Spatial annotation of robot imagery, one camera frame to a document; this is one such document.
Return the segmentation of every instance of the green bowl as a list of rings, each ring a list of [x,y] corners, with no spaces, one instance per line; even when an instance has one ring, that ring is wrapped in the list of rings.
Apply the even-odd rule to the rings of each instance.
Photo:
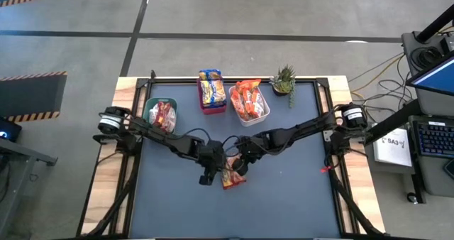
[[[170,103],[172,105],[172,108],[175,110],[175,115],[178,117],[177,113],[177,101],[175,101],[172,98],[150,98],[146,103],[145,103],[145,108],[143,109],[143,115],[142,118],[145,119],[148,123],[150,123],[150,110],[158,103],[158,102],[165,102],[165,103]]]

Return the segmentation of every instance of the red container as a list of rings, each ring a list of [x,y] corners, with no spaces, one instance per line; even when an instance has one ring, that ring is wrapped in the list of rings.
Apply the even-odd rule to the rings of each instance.
[[[199,90],[199,104],[200,104],[200,109],[205,115],[211,115],[211,114],[216,114],[216,113],[223,113],[226,111],[227,104],[225,104],[222,107],[217,107],[217,108],[205,108],[204,103],[202,102],[201,99],[201,86],[200,86],[200,79],[197,79],[197,89]]]

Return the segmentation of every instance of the white container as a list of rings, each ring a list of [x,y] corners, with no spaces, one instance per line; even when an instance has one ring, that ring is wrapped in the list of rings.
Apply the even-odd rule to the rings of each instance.
[[[235,88],[235,86],[233,86],[233,87],[228,89],[228,94],[230,95],[230,97],[232,97],[232,91],[233,91],[234,88]],[[260,88],[258,88],[258,92],[262,96],[263,104],[265,105],[265,108],[263,108],[265,110],[265,113],[263,114],[263,116],[259,116],[258,118],[251,119],[249,121],[244,121],[240,117],[240,115],[238,115],[238,112],[236,112],[236,110],[235,110],[236,116],[238,116],[238,119],[240,119],[240,123],[243,126],[245,126],[245,127],[252,126],[253,124],[260,123],[260,122],[264,121],[267,118],[267,116],[270,114],[270,108],[268,107],[267,101],[265,100],[265,97],[263,96],[262,92],[260,91]]]

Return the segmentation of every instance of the keyboard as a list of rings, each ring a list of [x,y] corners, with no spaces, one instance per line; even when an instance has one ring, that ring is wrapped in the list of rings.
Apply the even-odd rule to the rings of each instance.
[[[421,155],[454,158],[454,121],[428,118],[413,125]]]

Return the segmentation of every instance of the potted plant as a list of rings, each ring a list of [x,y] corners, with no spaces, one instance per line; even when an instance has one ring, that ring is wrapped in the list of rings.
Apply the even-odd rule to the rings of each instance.
[[[290,94],[289,107],[292,108],[294,105],[295,95],[295,71],[293,66],[285,65],[282,70],[277,71],[277,76],[271,77],[270,82],[272,85],[272,91],[277,96],[285,96]]]

